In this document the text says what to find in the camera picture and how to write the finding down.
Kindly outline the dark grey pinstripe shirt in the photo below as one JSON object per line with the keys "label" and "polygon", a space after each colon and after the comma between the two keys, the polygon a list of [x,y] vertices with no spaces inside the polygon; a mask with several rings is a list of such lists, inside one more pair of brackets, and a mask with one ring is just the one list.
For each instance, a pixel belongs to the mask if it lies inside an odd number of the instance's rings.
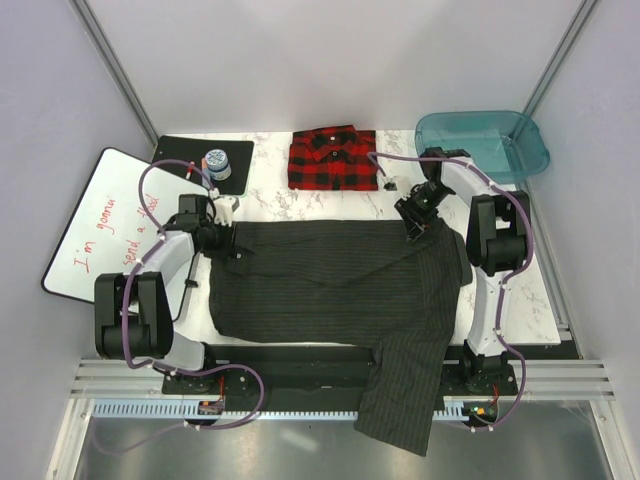
{"label": "dark grey pinstripe shirt", "polygon": [[355,429],[427,452],[464,283],[461,237],[436,220],[415,242],[399,221],[240,222],[209,274],[216,330],[259,343],[371,350]]}

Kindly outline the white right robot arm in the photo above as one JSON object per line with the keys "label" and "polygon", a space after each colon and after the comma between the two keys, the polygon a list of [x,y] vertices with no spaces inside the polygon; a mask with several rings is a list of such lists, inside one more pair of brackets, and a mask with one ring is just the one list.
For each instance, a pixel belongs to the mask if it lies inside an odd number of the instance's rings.
{"label": "white right robot arm", "polygon": [[467,263],[475,269],[472,325],[465,340],[476,357],[497,357],[506,350],[508,282],[532,261],[534,241],[530,203],[522,190],[507,191],[482,172],[463,150],[428,148],[416,158],[425,182],[397,182],[400,214],[407,240],[416,241],[438,217],[440,203],[457,196],[469,207]]}

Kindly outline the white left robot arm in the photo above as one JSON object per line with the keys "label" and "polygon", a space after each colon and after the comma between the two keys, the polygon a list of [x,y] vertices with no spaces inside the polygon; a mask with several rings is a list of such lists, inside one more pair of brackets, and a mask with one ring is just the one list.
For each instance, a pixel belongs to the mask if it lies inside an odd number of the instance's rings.
{"label": "white left robot arm", "polygon": [[134,257],[130,273],[108,273],[94,283],[94,332],[98,354],[146,366],[185,371],[185,382],[208,393],[219,382],[219,369],[205,360],[205,346],[175,332],[167,287],[188,274],[194,258],[231,253],[235,197],[183,194],[178,211],[158,225],[156,241]]}

